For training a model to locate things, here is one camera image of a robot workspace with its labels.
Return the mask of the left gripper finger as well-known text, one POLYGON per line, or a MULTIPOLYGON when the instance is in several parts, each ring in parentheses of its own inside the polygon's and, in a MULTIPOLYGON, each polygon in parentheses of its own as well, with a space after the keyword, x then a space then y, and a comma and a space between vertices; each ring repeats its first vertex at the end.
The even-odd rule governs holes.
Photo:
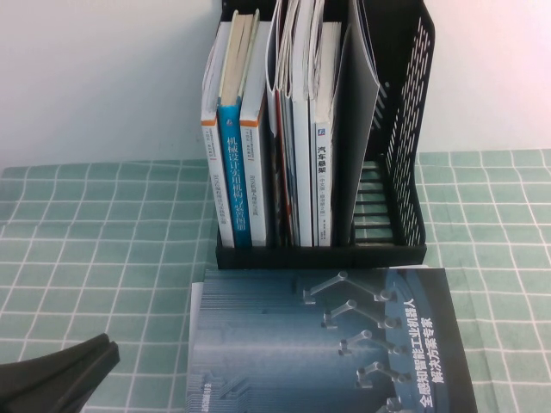
POLYGON ((88 341, 66 348, 56 353, 43 355, 30 360, 1 365, 1 389, 21 390, 53 379, 72 369, 83 373, 92 363, 99 361, 108 351, 114 349, 114 343, 108 335, 102 333, 88 341))
POLYGON ((1 389, 2 412, 79 412, 120 361, 119 347, 108 351, 83 373, 72 369, 21 390, 1 389))

